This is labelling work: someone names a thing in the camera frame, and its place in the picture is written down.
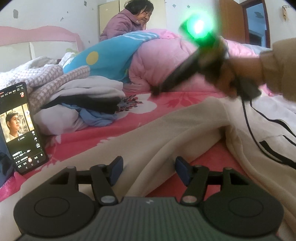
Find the operator right hand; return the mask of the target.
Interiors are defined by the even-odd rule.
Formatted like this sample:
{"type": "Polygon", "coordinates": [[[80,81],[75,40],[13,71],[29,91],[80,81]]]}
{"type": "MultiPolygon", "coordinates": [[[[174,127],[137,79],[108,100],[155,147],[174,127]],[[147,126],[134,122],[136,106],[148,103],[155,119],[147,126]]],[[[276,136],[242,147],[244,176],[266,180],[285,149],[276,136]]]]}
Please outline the operator right hand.
{"type": "Polygon", "coordinates": [[[235,77],[251,80],[256,86],[265,84],[263,67],[259,57],[257,58],[229,58],[221,67],[219,78],[214,86],[231,98],[238,96],[237,90],[231,85],[235,77]]]}

